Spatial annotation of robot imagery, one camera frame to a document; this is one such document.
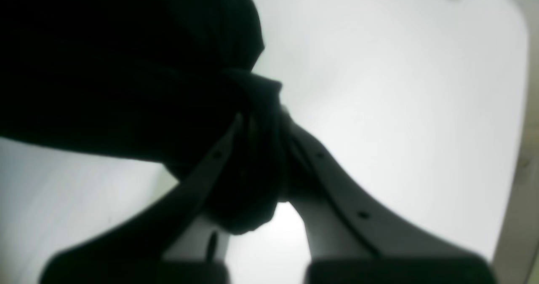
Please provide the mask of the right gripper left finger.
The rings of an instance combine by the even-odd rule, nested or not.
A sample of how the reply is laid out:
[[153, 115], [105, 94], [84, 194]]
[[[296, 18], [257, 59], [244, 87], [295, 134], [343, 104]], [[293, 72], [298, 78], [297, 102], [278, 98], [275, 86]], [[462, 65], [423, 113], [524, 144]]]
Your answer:
[[236, 117], [189, 177], [143, 212], [50, 259], [42, 284], [227, 284], [229, 233], [208, 213], [243, 126]]

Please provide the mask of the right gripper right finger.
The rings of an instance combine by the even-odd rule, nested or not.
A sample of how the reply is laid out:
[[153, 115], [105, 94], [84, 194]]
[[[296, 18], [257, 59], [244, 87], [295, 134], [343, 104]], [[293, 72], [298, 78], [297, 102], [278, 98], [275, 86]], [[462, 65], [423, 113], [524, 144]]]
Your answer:
[[287, 200], [303, 220], [305, 284], [494, 284], [487, 262], [404, 220], [362, 189], [281, 109]]

